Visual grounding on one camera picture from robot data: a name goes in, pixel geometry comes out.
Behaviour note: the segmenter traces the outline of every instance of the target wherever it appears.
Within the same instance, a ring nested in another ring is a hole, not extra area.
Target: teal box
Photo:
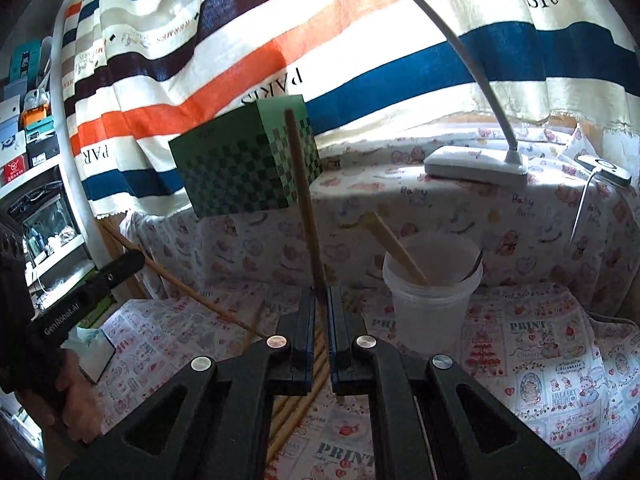
[[[40,65],[40,41],[32,40],[14,49],[9,68],[9,83],[21,77],[27,78],[27,90],[36,86],[36,77]]]
[[[322,172],[300,95],[257,100],[169,142],[198,218],[285,208],[296,202],[284,110],[292,108],[308,182]]]

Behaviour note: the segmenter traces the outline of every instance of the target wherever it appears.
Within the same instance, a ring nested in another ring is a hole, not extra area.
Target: white shelf
[[[75,238],[73,238],[73,240],[67,242],[65,245],[55,251],[51,256],[48,256],[45,260],[43,260],[41,264],[36,265],[33,269],[33,272],[31,273],[31,276],[28,276],[28,272],[26,272],[25,277],[27,279],[27,286],[31,286],[31,283],[42,277],[42,275],[51,267],[63,260],[66,256],[69,256],[69,254],[75,251],[82,244],[84,244],[84,238],[82,237],[82,235],[77,235]]]
[[[44,162],[38,164],[35,168],[31,168],[30,170],[25,171],[21,176],[14,178],[11,182],[4,184],[4,186],[0,187],[0,200],[2,200],[5,196],[7,196],[12,191],[18,189],[22,184],[26,184],[32,178],[43,174],[45,171],[54,168],[55,166],[60,164],[60,155],[56,155]]]
[[[80,280],[82,280],[87,273],[94,268],[94,263],[90,261],[85,261],[82,266],[76,270],[71,276],[68,277],[66,282],[58,285],[53,291],[47,294],[47,297],[42,301],[42,308],[44,310],[48,309],[51,305],[53,305],[57,300],[60,300],[67,294],[72,288],[74,288]]]

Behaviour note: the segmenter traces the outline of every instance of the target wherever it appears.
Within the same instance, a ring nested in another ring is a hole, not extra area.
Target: patterned tablecloth
[[[296,286],[223,283],[220,305],[273,333],[297,307]],[[350,289],[370,333],[399,349],[388,290]],[[187,298],[132,300],[103,327],[116,355],[96,387],[110,430],[196,355],[216,360],[241,352],[244,331]],[[640,331],[588,317],[561,285],[480,288],[473,296],[454,357],[582,478],[594,478],[624,443],[640,408]],[[335,402],[329,384],[273,460],[268,480],[372,480],[374,462],[366,397]]]
[[[573,134],[518,130],[520,149],[530,157],[529,185],[518,192],[425,175],[425,154],[444,144],[471,151],[506,146],[498,128],[452,130],[321,150],[325,167],[333,169],[311,190],[328,279],[344,286],[382,285],[377,242],[364,230],[340,228],[374,210],[399,237],[429,230],[471,238],[484,247],[485,285],[561,283],[585,308],[615,314],[640,263],[636,189],[592,182],[570,244],[586,180],[572,159],[595,155],[580,128]],[[191,208],[170,217],[132,212],[121,229],[196,290],[229,278],[312,283],[297,207],[202,220]],[[144,281],[153,297],[180,295],[150,272]]]

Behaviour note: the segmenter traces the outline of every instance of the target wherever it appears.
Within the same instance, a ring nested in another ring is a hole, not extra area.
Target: curtain
[[[509,116],[637,135],[635,44],[608,0],[428,1]],[[168,141],[256,99],[302,94],[320,147],[491,113],[410,0],[71,0],[62,59],[72,152],[97,217],[187,206]]]

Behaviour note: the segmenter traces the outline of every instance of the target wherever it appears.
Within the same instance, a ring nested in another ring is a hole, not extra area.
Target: translucent plastic bucket
[[[462,280],[478,258],[478,246],[468,238],[421,233],[400,243],[408,250],[432,286],[411,283],[404,269],[387,253],[382,277],[391,290],[396,337],[420,354],[449,352],[460,339],[469,298],[482,279],[482,265]]]

